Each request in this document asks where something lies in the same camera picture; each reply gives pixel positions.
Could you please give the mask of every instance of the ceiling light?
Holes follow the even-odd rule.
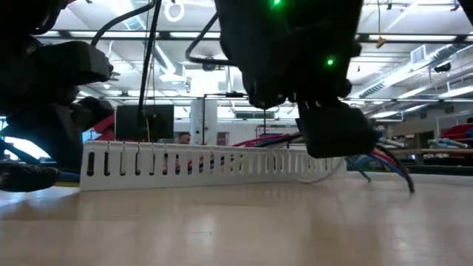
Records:
[[[89,97],[89,96],[91,96],[90,93],[87,93],[87,92],[85,92],[85,91],[80,91],[80,92],[79,92],[79,95],[80,95],[80,96],[84,96],[84,97]]]
[[[71,31],[69,32],[73,38],[93,38],[97,32],[95,31]],[[148,38],[146,32],[134,32],[134,31],[114,31],[106,32],[102,36],[103,38]]]
[[[414,95],[417,95],[417,94],[423,92],[424,90],[426,90],[426,89],[425,88],[413,89],[412,91],[409,91],[409,92],[406,92],[402,95],[399,95],[398,99],[409,98],[411,96],[414,96]]]
[[[403,120],[402,119],[376,119],[376,122],[399,123],[399,122],[403,122]]]
[[[386,41],[453,41],[455,35],[383,35]],[[370,35],[371,41],[377,41],[379,35]]]
[[[448,92],[438,95],[439,98],[450,98],[458,95],[463,95],[469,92],[473,92],[473,86],[466,86],[461,89],[450,89]]]
[[[38,35],[38,37],[59,37],[59,32],[51,30],[45,34]]]
[[[199,33],[170,33],[172,38],[196,38]],[[220,33],[206,33],[204,38],[220,38]]]
[[[389,117],[391,115],[395,115],[399,113],[398,111],[388,111],[388,112],[380,112],[378,114],[374,114],[371,116],[371,118],[384,118],[384,117]]]
[[[160,76],[162,82],[186,82],[186,78],[175,74],[164,74]]]
[[[408,109],[405,109],[403,112],[412,112],[412,111],[415,111],[415,110],[418,110],[420,108],[423,108],[425,106],[428,106],[428,103],[426,104],[421,104],[421,105],[418,105],[418,106],[413,106],[411,108],[408,108]]]

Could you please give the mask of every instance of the ductwork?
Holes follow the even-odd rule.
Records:
[[[466,78],[462,78],[464,77],[465,75],[470,75],[473,73],[473,67],[470,67],[468,69],[464,69],[458,73],[455,73],[453,75],[450,75],[450,76],[447,76],[445,78],[441,78],[435,82],[432,82],[432,83],[429,83],[425,86],[422,86],[420,88],[417,88],[417,89],[414,89],[412,90],[412,92],[415,91],[415,94],[412,94],[413,95],[418,95],[424,91],[427,91],[427,90],[430,90],[430,89],[446,89],[447,88],[447,84],[449,86],[458,86],[458,85],[462,85],[462,86],[470,86],[473,84],[473,77],[472,76],[468,76]],[[380,106],[374,106],[372,109],[369,109],[369,110],[364,110],[367,114],[371,114],[373,112],[379,112],[380,110],[383,110],[383,109],[386,109],[386,108],[389,108],[389,107],[393,107],[393,106],[398,106],[399,103],[397,102],[387,102],[387,104],[383,104],[383,105],[380,105]]]
[[[423,57],[424,60],[421,62],[413,64],[410,61],[404,65],[397,66],[393,70],[382,75],[379,79],[370,83],[368,86],[363,86],[359,91],[354,92],[351,97],[366,98],[375,92],[379,92],[382,89],[386,89],[399,82],[405,81],[407,78],[419,73],[422,69],[434,67],[455,53],[470,48],[470,46],[470,44],[449,44],[440,49],[436,49],[433,52],[425,52],[425,56]],[[427,50],[425,45],[420,48],[422,48],[423,51]]]
[[[143,1],[141,0],[130,0],[133,7],[142,6]],[[123,22],[129,30],[146,30],[146,25],[143,23],[139,16],[135,16]],[[160,65],[159,70],[163,74],[174,74],[176,72],[176,66],[169,60],[164,51],[161,49],[159,44],[154,44],[152,50],[154,59]]]

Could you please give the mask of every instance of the cable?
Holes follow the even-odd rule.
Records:
[[[372,160],[379,162],[381,165],[386,166],[391,172],[398,174],[400,177],[406,180],[406,176],[402,173],[402,171],[399,168],[393,166],[392,164],[388,163],[387,161],[383,160],[380,157],[377,157],[374,154],[367,154],[367,156],[371,158]]]
[[[272,145],[275,145],[275,144],[287,143],[287,142],[291,142],[291,141],[295,140],[298,137],[302,137],[301,132],[297,132],[295,134],[290,134],[288,136],[281,137],[277,140],[272,140],[272,141],[260,143],[256,147],[263,148],[263,147],[272,146]]]
[[[258,142],[261,142],[261,141],[268,141],[268,140],[274,140],[274,139],[278,140],[281,137],[285,137],[285,136],[286,136],[285,134],[281,134],[281,135],[268,136],[268,137],[258,137],[256,139],[245,140],[245,141],[242,141],[241,143],[233,144],[232,146],[233,147],[240,147],[240,146],[246,146],[248,144],[258,143]]]
[[[156,1],[157,1],[157,6],[154,8],[153,18],[151,20],[151,28],[149,29],[149,39],[148,39],[148,42],[146,43],[146,54],[145,54],[145,60],[143,62],[143,73],[141,74],[140,97],[138,99],[138,112],[137,112],[138,124],[141,124],[141,122],[143,121],[142,112],[143,112],[144,96],[145,96],[145,90],[146,90],[146,81],[148,78],[148,68],[149,68],[149,62],[151,60],[154,40],[156,39],[157,19],[159,18],[160,9],[161,9],[162,0],[156,0]]]
[[[199,35],[191,42],[189,47],[187,47],[186,59],[192,63],[197,63],[197,64],[216,64],[216,65],[226,65],[226,66],[237,67],[236,64],[232,63],[229,60],[221,60],[221,59],[213,59],[213,58],[196,58],[191,55],[192,51],[204,38],[205,34],[210,30],[210,28],[212,27],[212,25],[214,25],[215,21],[217,21],[218,18],[219,18],[219,15],[215,13],[214,16],[210,19],[210,21],[208,21],[208,23],[204,26],[203,30],[199,33]]]
[[[92,38],[92,41],[91,41],[90,45],[92,45],[93,47],[96,47],[98,42],[102,38],[103,34],[105,34],[105,32],[107,30],[110,30],[116,24],[121,23],[121,22],[123,22],[123,21],[125,21],[129,18],[140,15],[141,13],[144,13],[146,11],[150,11],[151,9],[153,9],[153,7],[161,7],[161,0],[152,0],[148,4],[146,4],[146,5],[144,5],[140,8],[137,8],[136,10],[132,10],[128,13],[125,13],[121,16],[118,16],[118,17],[112,19],[111,21],[109,21],[108,23],[103,25],[102,28],[100,28],[97,31],[97,33],[94,35],[94,38]]]
[[[171,15],[171,7],[173,6],[179,7],[179,14],[177,14],[175,17]],[[169,20],[169,22],[178,22],[179,20],[183,19],[184,12],[184,4],[181,1],[171,4],[167,3],[164,7],[164,16]]]
[[[382,152],[384,152],[385,155],[390,157],[399,166],[399,169],[401,170],[401,172],[406,177],[407,185],[409,186],[409,191],[411,193],[415,193],[414,181],[412,180],[409,172],[407,171],[406,167],[401,163],[401,161],[399,161],[398,158],[396,158],[396,156],[394,156],[394,154],[392,154],[390,151],[388,151],[388,149],[384,148],[381,144],[376,144],[375,147],[378,148],[379,150],[381,150]]]
[[[303,180],[303,179],[298,178],[297,181],[299,181],[301,183],[304,183],[304,184],[314,184],[314,183],[320,183],[322,181],[328,180],[340,169],[340,167],[343,165],[343,161],[344,161],[343,158],[339,158],[337,166],[335,166],[335,168],[332,169],[332,171],[330,171],[328,174],[326,174],[323,177],[317,177],[317,178],[312,179],[312,180]]]
[[[377,6],[378,6],[378,35],[381,37],[381,3],[379,0],[377,1]]]
[[[378,156],[378,157],[381,157],[383,158],[383,160],[386,160],[388,163],[394,165],[394,166],[397,166],[399,167],[399,165],[394,161],[392,160],[390,157],[386,156],[385,154],[382,154],[381,152],[378,152],[378,151],[371,151],[374,155]]]
[[[368,180],[369,183],[371,183],[371,178],[368,176],[367,173],[363,171],[363,169],[359,168],[353,160],[351,160],[348,157],[345,157],[345,160],[347,161],[348,166],[353,167],[358,173],[360,173],[366,180]]]

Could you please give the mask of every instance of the light wood surface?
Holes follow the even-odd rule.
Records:
[[[473,265],[473,188],[417,190],[342,180],[0,193],[0,265]]]

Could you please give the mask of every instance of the black monitor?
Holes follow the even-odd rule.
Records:
[[[143,119],[138,119],[138,106],[118,106],[115,113],[115,139],[120,141],[160,142],[174,137],[174,106],[143,107]]]

